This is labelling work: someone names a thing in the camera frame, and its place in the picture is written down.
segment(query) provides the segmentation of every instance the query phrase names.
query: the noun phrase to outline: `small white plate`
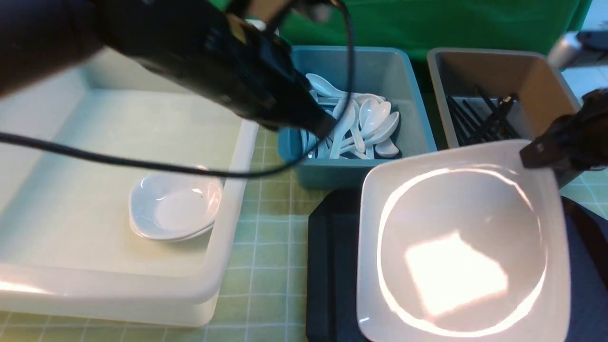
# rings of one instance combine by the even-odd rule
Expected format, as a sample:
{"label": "small white plate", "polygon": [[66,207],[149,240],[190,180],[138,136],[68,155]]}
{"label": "small white plate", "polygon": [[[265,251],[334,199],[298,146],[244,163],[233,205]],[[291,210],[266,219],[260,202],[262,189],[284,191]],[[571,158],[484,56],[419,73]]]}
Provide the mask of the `small white plate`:
{"label": "small white plate", "polygon": [[131,191],[131,229],[152,240],[190,239],[213,227],[221,198],[217,178],[151,173]]}
{"label": "small white plate", "polygon": [[357,316],[375,342],[563,341],[570,262],[558,185],[510,140],[373,169]]}

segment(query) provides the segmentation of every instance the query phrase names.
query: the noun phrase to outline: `black cable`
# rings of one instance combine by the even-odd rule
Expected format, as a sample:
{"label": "black cable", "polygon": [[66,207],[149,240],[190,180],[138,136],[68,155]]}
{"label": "black cable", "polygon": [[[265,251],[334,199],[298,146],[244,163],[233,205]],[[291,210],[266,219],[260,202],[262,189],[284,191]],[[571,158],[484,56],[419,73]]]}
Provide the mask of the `black cable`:
{"label": "black cable", "polygon": [[[348,69],[347,69],[347,84],[346,84],[346,92],[347,98],[346,103],[350,101],[353,92],[353,83],[354,83],[354,38],[353,38],[353,23],[346,8],[346,5],[342,0],[331,0],[332,5],[337,8],[343,18],[344,24],[346,26],[346,34],[347,34],[347,60],[348,60]],[[337,118],[336,125],[347,111],[348,106],[344,106],[342,113]],[[56,153],[58,155],[64,155],[72,158],[98,162],[100,164],[108,164],[115,166],[126,166],[126,167],[135,167],[140,169],[150,169],[156,171],[164,171],[164,172],[178,172],[178,173],[187,173],[192,175],[202,175],[202,176],[214,176],[221,178],[259,178],[265,176],[275,175],[277,173],[288,170],[297,164],[301,163],[308,157],[308,154],[314,151],[315,148],[319,147],[319,145],[329,137],[330,132],[327,133],[323,138],[319,139],[317,143],[311,147],[308,151],[303,153],[298,159],[286,162],[282,166],[276,167],[274,169],[262,170],[256,172],[226,172],[226,171],[218,171],[218,170],[201,170],[192,167],[179,166],[174,164],[164,164],[160,162],[152,162],[152,161],[141,161],[136,159],[128,159],[128,158],[120,158],[116,156],[103,155],[100,153],[94,153],[89,151],[80,150],[78,148],[73,148],[70,146],[57,144],[56,142],[44,141],[40,139],[35,139],[27,136],[21,136],[17,134],[4,133],[0,132],[0,142],[17,145],[22,147],[35,148],[37,150],[42,150],[45,152]]]}

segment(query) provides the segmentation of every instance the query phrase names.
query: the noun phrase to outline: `ceramic spoon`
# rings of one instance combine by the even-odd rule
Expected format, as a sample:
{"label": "ceramic spoon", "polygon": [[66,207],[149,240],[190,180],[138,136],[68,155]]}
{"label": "ceramic spoon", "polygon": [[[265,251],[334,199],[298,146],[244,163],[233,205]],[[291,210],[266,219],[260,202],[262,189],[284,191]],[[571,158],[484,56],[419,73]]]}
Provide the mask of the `ceramic spoon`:
{"label": "ceramic spoon", "polygon": [[348,110],[354,111],[353,125],[350,127],[350,134],[353,135],[354,147],[360,153],[365,153],[365,143],[359,131],[359,105],[355,101],[348,104]]}
{"label": "ceramic spoon", "polygon": [[382,102],[378,106],[374,107],[365,121],[365,126],[361,128],[361,135],[363,138],[369,138],[374,135],[374,132],[378,127],[386,121],[386,118],[390,114],[390,102]]}
{"label": "ceramic spoon", "polygon": [[[365,147],[366,148],[372,147],[372,146],[379,144],[382,141],[385,141],[386,139],[390,138],[390,136],[397,129],[398,124],[399,124],[399,112],[396,111],[396,112],[392,113],[391,115],[389,115],[389,117],[380,125],[380,127],[378,127],[378,130],[376,131],[376,133],[374,133],[374,135],[370,139],[364,140]],[[346,153],[346,152],[352,152],[354,150],[355,150],[354,145],[349,145],[346,147],[342,147],[340,149],[340,154]]]}
{"label": "ceramic spoon", "polygon": [[334,107],[334,111],[331,113],[331,116],[333,116],[334,119],[338,120],[338,117],[340,116],[340,114],[342,114],[342,110],[344,109],[346,104],[346,97],[341,98],[340,101],[338,101],[338,104]]}
{"label": "ceramic spoon", "polygon": [[[308,136],[308,146],[306,146],[306,151],[310,150],[311,148],[313,148],[316,144],[317,141],[319,141],[319,138],[317,138],[314,134],[310,133]],[[310,153],[308,154],[309,158],[315,158],[315,150],[310,151]]]}
{"label": "ceramic spoon", "polygon": [[376,145],[376,152],[379,156],[384,158],[392,158],[399,153],[399,149],[393,142],[389,139],[382,141],[380,144]]}
{"label": "ceramic spoon", "polygon": [[370,117],[372,110],[378,106],[379,103],[375,99],[367,99],[361,105],[361,110],[359,111],[359,126],[363,128],[365,126],[365,121]]}
{"label": "ceramic spoon", "polygon": [[359,104],[359,106],[362,106],[363,103],[365,103],[365,101],[367,100],[376,100],[376,102],[378,103],[382,103],[384,101],[386,101],[386,97],[382,97],[382,96],[378,96],[378,95],[374,95],[374,94],[356,94],[353,95],[354,100],[357,101],[357,103]]}
{"label": "ceramic spoon", "polygon": [[330,156],[330,145],[329,138],[325,139],[322,143],[319,144],[319,152],[317,153],[317,158],[327,158]]}
{"label": "ceramic spoon", "polygon": [[309,91],[309,93],[310,93],[310,96],[313,97],[314,101],[318,103],[319,102],[319,95],[317,94],[317,92],[314,91],[314,90],[311,90],[311,91]]}
{"label": "ceramic spoon", "polygon": [[365,147],[365,155],[370,159],[376,159],[376,156],[374,155],[374,148],[371,146]]}
{"label": "ceramic spoon", "polygon": [[340,101],[341,97],[319,97],[317,103],[320,106],[335,106]]}
{"label": "ceramic spoon", "polygon": [[[313,86],[313,88],[322,96],[325,97],[345,97],[347,93],[334,87],[328,80],[316,74],[306,74],[306,78]],[[380,99],[381,101],[386,100],[385,97],[374,95],[374,94],[361,94],[354,92],[353,97],[367,96]]]}
{"label": "ceramic spoon", "polygon": [[344,114],[344,117],[342,117],[342,120],[340,120],[338,122],[338,124],[336,125],[336,127],[334,128],[334,144],[331,146],[331,152],[330,152],[330,158],[331,159],[337,159],[338,157],[340,157],[340,141],[343,140],[344,136],[346,135],[346,133],[350,130],[350,128],[353,126],[354,122],[355,122],[355,112],[354,112],[354,108],[352,108],[353,110],[347,110],[346,113]]}
{"label": "ceramic spoon", "polygon": [[308,132],[306,130],[300,130],[300,135],[302,137],[302,154],[304,154],[308,146]]}
{"label": "ceramic spoon", "polygon": [[[378,103],[374,99],[368,99],[363,103],[363,107],[359,111],[359,125],[361,125],[361,137],[363,139],[370,138],[375,129],[385,120],[390,113],[390,103]],[[351,145],[354,139],[352,137],[345,139],[342,142],[342,147]]]}

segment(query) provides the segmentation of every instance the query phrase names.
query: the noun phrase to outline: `white container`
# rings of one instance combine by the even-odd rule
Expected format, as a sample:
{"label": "white container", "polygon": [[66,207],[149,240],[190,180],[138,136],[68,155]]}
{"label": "white container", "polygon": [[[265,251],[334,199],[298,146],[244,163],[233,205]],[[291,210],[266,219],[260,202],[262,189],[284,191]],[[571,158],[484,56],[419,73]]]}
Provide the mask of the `white container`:
{"label": "white container", "polygon": [[553,172],[523,168],[528,143],[445,150],[367,175],[357,316],[369,340],[564,340],[564,213]]}
{"label": "white container", "polygon": [[[257,129],[111,51],[0,102],[2,131],[210,168],[249,169]],[[0,310],[207,324],[246,182],[225,182],[210,233],[169,244],[129,227],[147,172],[0,145]]]}

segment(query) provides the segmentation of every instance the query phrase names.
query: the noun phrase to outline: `green backdrop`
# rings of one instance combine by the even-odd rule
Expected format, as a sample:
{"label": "green backdrop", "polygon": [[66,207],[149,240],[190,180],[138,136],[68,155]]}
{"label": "green backdrop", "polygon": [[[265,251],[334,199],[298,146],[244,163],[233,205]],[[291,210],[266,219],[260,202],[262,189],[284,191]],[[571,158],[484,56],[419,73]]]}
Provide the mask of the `green backdrop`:
{"label": "green backdrop", "polygon": [[[228,0],[212,0],[223,8]],[[482,47],[546,54],[566,30],[582,26],[591,0],[345,0],[358,46],[402,49],[420,87],[430,91],[426,54],[434,47]],[[281,36],[297,45],[344,45],[344,24],[291,15]]]}

